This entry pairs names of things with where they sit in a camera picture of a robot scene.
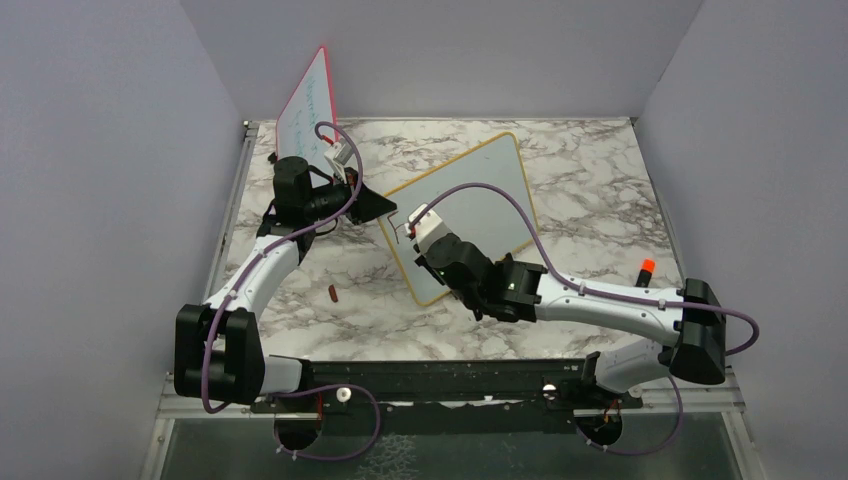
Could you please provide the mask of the yellow framed whiteboard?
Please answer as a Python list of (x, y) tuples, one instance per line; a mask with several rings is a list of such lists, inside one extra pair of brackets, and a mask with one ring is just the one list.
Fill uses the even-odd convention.
[[(397, 210), (379, 219), (399, 270), (416, 304), (426, 307), (447, 295), (447, 287), (415, 264), (417, 254), (404, 224), (410, 214), (448, 189), (465, 183), (496, 186), (514, 199), (534, 228), (538, 227), (519, 143), (500, 133), (388, 192)], [(475, 244), (491, 260), (518, 253), (532, 237), (516, 209), (500, 194), (483, 188), (463, 189), (433, 208), (460, 239)]]

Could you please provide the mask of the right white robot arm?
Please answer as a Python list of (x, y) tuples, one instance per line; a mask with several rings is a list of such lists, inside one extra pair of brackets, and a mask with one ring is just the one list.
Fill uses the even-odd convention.
[(613, 285), (605, 298), (589, 294), (587, 282), (562, 284), (539, 264), (512, 256), (493, 262), (453, 233), (413, 249), (417, 264), (476, 319), (577, 322), (639, 336), (631, 345), (587, 357), (576, 384), (589, 406), (666, 376), (700, 385), (725, 380), (726, 316), (702, 280), (688, 278), (678, 290)]

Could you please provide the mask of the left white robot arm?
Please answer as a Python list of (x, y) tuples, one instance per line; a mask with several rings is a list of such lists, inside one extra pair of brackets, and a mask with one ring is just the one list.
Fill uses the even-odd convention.
[(340, 216), (360, 225), (397, 208), (362, 184), (351, 167), (315, 186), (312, 176), (317, 171), (296, 156), (275, 162), (274, 198), (250, 258), (218, 292), (178, 312), (173, 366), (178, 395), (249, 405), (260, 396), (276, 394), (294, 411), (313, 401), (315, 386), (304, 376), (307, 361), (265, 355), (258, 320), (283, 280), (305, 259), (318, 228)]

